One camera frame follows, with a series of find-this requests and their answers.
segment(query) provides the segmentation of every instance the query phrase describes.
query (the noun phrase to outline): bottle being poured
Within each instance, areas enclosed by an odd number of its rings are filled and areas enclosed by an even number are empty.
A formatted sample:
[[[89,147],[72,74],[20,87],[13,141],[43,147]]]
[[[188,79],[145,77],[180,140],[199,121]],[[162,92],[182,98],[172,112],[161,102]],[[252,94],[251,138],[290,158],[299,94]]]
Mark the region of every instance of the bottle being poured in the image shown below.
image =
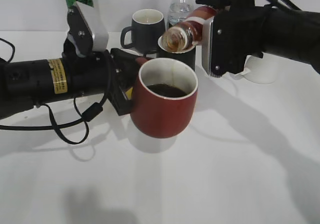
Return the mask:
[[[195,9],[187,19],[168,29],[162,36],[162,46],[168,52],[181,52],[202,41],[204,22],[217,11],[208,6]]]

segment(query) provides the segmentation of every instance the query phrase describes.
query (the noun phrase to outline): mug rim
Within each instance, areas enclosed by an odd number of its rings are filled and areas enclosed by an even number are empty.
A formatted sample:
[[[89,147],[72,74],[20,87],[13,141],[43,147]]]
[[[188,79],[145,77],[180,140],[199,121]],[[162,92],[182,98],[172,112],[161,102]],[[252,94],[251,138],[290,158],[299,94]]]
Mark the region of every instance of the mug rim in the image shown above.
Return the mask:
[[[179,65],[183,65],[184,67],[188,68],[190,72],[192,72],[193,76],[194,76],[194,79],[195,79],[195,87],[194,89],[187,95],[185,96],[182,96],[182,97],[177,97],[177,98],[172,98],[172,97],[166,97],[166,96],[162,96],[162,95],[159,95],[153,91],[151,91],[145,84],[144,82],[142,81],[142,77],[141,77],[141,72],[143,70],[143,68],[145,68],[147,65],[151,65],[151,64],[154,64],[154,62],[156,61],[170,61],[170,62],[176,62],[178,63]],[[184,62],[181,62],[179,60],[175,60],[175,59],[170,59],[170,58],[156,58],[156,59],[152,59],[152,60],[148,60],[147,62],[145,62],[139,69],[139,73],[138,73],[138,77],[139,77],[139,81],[140,83],[142,84],[142,86],[144,87],[144,89],[146,89],[149,93],[161,98],[161,99],[165,99],[165,100],[184,100],[184,99],[187,99],[189,97],[191,97],[192,95],[195,94],[195,92],[198,90],[198,77],[196,75],[196,73],[193,71],[192,68],[190,68],[188,65],[186,65]]]
[[[160,14],[161,14],[161,19],[160,19],[159,21],[157,21],[157,22],[154,22],[154,23],[141,23],[140,21],[137,21],[137,20],[134,18],[135,14],[137,14],[138,12],[149,11],[149,10],[160,13]],[[141,24],[141,25],[154,25],[154,24],[160,23],[160,22],[164,19],[164,15],[163,15],[163,13],[160,12],[159,10],[155,10],[155,9],[143,9],[143,10],[138,10],[138,11],[134,12],[134,14],[132,15],[132,19],[133,19],[135,22],[137,22],[138,24]]]
[[[171,53],[171,54],[185,54],[185,53],[188,53],[188,52],[194,50],[194,48],[195,48],[195,45],[193,45],[191,48],[186,49],[186,50],[181,51],[181,52],[169,52],[169,51],[167,51],[167,50],[165,50],[165,49],[163,48],[162,43],[161,43],[161,38],[162,38],[162,36],[160,36],[159,39],[158,39],[158,46],[159,46],[163,51],[166,51],[166,52]]]

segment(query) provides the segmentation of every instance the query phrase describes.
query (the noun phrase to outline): dark gray mug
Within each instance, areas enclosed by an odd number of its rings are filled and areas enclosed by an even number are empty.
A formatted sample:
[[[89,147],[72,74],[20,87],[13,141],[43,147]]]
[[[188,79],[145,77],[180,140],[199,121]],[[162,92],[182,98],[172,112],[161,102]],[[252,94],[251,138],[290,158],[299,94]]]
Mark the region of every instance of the dark gray mug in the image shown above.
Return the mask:
[[[158,39],[158,48],[154,51],[147,51],[144,52],[143,56],[146,57],[147,55],[156,54],[157,58],[169,58],[169,59],[175,59],[179,60],[181,62],[184,62],[186,65],[188,65],[190,68],[195,70],[196,68],[196,48],[195,46],[181,52],[168,52],[166,51],[161,43],[161,38]]]
[[[125,36],[131,31],[132,43],[125,44]],[[135,48],[140,53],[157,49],[158,38],[166,31],[164,15],[158,10],[139,10],[132,16],[131,26],[121,32],[120,43],[124,49]]]

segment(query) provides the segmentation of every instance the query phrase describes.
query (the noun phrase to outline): brown liquid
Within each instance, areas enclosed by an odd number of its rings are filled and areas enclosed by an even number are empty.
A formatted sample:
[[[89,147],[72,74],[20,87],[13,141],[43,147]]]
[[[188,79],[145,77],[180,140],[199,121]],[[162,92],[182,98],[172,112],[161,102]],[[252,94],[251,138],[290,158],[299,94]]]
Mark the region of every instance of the brown liquid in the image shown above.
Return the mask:
[[[179,98],[187,95],[185,91],[166,84],[149,85],[148,88],[158,95],[169,98]]]

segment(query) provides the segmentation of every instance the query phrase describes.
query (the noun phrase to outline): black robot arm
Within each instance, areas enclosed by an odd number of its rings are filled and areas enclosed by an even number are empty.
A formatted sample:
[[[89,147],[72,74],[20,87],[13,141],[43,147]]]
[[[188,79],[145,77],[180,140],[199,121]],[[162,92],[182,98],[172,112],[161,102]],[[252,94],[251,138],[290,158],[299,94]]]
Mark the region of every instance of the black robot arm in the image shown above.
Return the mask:
[[[219,9],[203,28],[202,66],[220,77],[244,70],[248,55],[269,53],[307,63],[320,73],[320,13],[300,11],[289,0],[197,0]]]

